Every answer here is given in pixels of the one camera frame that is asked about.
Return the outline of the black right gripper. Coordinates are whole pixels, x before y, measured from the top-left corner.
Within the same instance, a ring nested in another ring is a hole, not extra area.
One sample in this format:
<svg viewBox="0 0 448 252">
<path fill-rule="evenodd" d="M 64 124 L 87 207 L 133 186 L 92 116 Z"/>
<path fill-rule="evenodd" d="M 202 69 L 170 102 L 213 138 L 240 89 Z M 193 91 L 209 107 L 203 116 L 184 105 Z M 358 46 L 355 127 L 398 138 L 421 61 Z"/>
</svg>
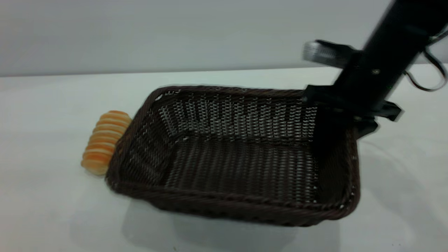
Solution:
<svg viewBox="0 0 448 252">
<path fill-rule="evenodd" d="M 304 59 L 342 71 L 332 85 L 309 85 L 308 103 L 348 111 L 359 117 L 384 117 L 395 121 L 402 110 L 387 97 L 402 74 L 398 49 L 305 49 Z M 357 139 L 374 133 L 375 118 L 356 121 Z M 318 169 L 318 202 L 339 204 L 351 185 L 347 123 L 328 107 L 318 107 L 315 120 L 315 159 Z"/>
</svg>

